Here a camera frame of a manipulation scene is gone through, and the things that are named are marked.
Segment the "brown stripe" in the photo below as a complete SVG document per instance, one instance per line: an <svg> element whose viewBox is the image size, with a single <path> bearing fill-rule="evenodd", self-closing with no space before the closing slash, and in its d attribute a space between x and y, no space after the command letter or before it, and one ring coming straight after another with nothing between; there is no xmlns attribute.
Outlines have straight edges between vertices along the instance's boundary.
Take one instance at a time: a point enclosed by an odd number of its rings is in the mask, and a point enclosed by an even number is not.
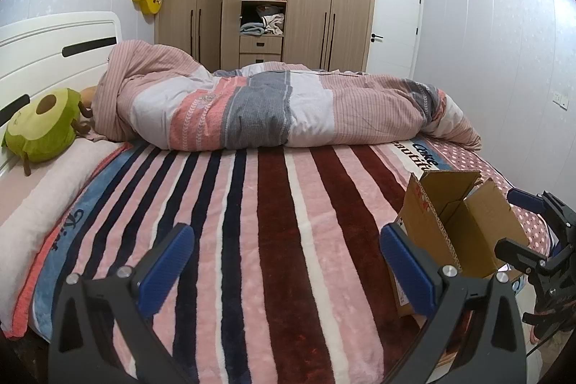
<svg viewBox="0 0 576 384"><path fill-rule="evenodd" d="M258 246L279 384L334 382L281 147L258 150Z"/></svg>
<svg viewBox="0 0 576 384"><path fill-rule="evenodd" d="M380 192L390 203L392 208L399 212L404 205L404 188L396 181L394 174L384 162L376 155L369 145L351 145L352 152L356 155L364 169L378 184Z"/></svg>
<svg viewBox="0 0 576 384"><path fill-rule="evenodd" d="M398 317L388 267L379 249L376 222L338 155L331 146L311 148L310 153L370 304L384 349L384 369L389 372L414 341L418 324L411 316Z"/></svg>

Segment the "metal screw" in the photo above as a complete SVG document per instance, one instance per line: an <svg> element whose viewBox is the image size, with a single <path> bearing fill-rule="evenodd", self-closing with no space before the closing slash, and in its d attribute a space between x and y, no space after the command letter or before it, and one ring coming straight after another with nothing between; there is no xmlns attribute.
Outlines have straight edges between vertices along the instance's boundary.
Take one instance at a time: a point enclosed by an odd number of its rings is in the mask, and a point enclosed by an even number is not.
<svg viewBox="0 0 576 384"><path fill-rule="evenodd" d="M70 274L68 275L68 277L66 277L66 283L68 283L68 285L76 285L76 283L78 283L79 280L80 275L78 274Z"/></svg>
<svg viewBox="0 0 576 384"><path fill-rule="evenodd" d="M127 279L132 275L132 268L129 265L123 265L116 271L116 275L118 275L121 279Z"/></svg>
<svg viewBox="0 0 576 384"><path fill-rule="evenodd" d="M456 270L456 267L454 267L453 265L445 265L444 267L442 267L442 273L446 277L456 277L456 275L458 275L458 271Z"/></svg>
<svg viewBox="0 0 576 384"><path fill-rule="evenodd" d="M500 283L508 283L508 274L506 272L498 272L496 274L496 280L498 280Z"/></svg>

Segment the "wall socket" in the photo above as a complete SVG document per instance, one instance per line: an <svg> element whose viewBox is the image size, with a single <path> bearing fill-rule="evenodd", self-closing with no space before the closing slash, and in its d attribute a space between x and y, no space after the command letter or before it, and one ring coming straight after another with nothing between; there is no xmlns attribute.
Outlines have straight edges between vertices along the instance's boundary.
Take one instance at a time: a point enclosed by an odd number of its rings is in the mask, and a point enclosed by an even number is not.
<svg viewBox="0 0 576 384"><path fill-rule="evenodd" d="M556 103L558 106L560 106L560 108L567 110L568 109L568 103L570 102L570 100L568 99L568 97L566 95L562 95L559 92L554 92L554 96L552 97L552 102Z"/></svg>

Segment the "drawer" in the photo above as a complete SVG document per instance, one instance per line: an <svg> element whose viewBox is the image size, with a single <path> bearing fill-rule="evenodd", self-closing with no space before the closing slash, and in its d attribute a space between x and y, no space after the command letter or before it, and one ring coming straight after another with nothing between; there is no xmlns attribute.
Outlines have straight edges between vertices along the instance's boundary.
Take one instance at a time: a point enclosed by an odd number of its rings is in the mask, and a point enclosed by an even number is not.
<svg viewBox="0 0 576 384"><path fill-rule="evenodd" d="M240 35L240 52L282 54L282 37Z"/></svg>
<svg viewBox="0 0 576 384"><path fill-rule="evenodd" d="M257 64L257 63L268 63L269 61L282 60L280 54L240 54L240 67L245 65Z"/></svg>

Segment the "plush toy leg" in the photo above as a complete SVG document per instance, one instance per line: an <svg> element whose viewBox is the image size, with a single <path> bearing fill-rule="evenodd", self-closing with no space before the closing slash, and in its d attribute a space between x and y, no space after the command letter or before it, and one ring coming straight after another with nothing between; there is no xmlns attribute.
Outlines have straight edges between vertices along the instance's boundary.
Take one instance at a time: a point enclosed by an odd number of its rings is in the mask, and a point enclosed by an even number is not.
<svg viewBox="0 0 576 384"><path fill-rule="evenodd" d="M80 124L75 119L72 121L72 128L74 129L74 131L76 131L82 135L88 134L90 132L90 125L89 124L87 124L85 122Z"/></svg>
<svg viewBox="0 0 576 384"><path fill-rule="evenodd" d="M22 164L24 165L24 174L30 176L32 172L30 171L30 160L28 160L28 154L24 154L22 157Z"/></svg>
<svg viewBox="0 0 576 384"><path fill-rule="evenodd" d="M84 104L82 102L78 103L78 107L80 108L80 112L82 113L82 116L84 116L85 118L91 118L94 116L94 113L92 113L92 110L86 109L86 106L84 106Z"/></svg>

